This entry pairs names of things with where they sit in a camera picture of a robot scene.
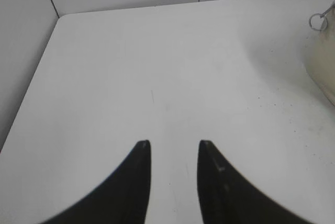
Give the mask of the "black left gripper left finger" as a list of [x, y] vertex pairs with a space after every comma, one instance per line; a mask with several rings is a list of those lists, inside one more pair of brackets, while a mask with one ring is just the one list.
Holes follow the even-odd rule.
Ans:
[[151, 144], [138, 141], [98, 187], [45, 223], [145, 223], [151, 186]]

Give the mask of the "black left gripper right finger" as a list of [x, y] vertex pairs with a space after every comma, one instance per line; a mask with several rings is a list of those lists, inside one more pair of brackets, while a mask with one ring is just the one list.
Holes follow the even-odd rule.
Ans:
[[209, 140], [201, 140], [197, 192], [203, 223], [307, 223], [245, 179]]

